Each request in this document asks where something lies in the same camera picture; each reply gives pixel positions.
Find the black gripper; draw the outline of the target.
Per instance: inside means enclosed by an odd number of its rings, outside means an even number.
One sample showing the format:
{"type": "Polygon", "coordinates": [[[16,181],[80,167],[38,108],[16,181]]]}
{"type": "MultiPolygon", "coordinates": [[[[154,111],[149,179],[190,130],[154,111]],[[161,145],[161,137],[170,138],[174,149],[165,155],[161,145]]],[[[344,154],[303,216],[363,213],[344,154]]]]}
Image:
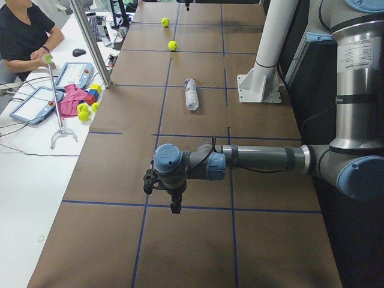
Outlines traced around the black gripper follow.
{"type": "Polygon", "coordinates": [[[186,190],[186,188],[187,188],[187,182],[184,181],[179,187],[166,190],[172,199],[170,208],[173,214],[177,214],[181,212],[182,194],[186,190]]]}

